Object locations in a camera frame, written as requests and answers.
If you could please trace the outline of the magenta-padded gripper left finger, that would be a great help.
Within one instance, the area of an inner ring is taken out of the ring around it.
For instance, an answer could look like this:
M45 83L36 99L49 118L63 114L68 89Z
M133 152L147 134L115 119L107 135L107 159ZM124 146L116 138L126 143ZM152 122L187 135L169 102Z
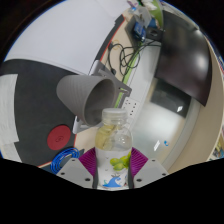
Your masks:
M80 158L69 159L57 176L84 188L96 188L98 176L95 149L88 150Z

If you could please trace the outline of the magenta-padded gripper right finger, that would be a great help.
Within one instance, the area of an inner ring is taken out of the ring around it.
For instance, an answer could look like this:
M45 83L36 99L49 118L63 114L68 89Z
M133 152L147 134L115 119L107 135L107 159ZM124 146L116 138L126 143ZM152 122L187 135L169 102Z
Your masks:
M148 159L139 150L131 151L128 186L130 188L144 187L168 175L166 169L155 158Z

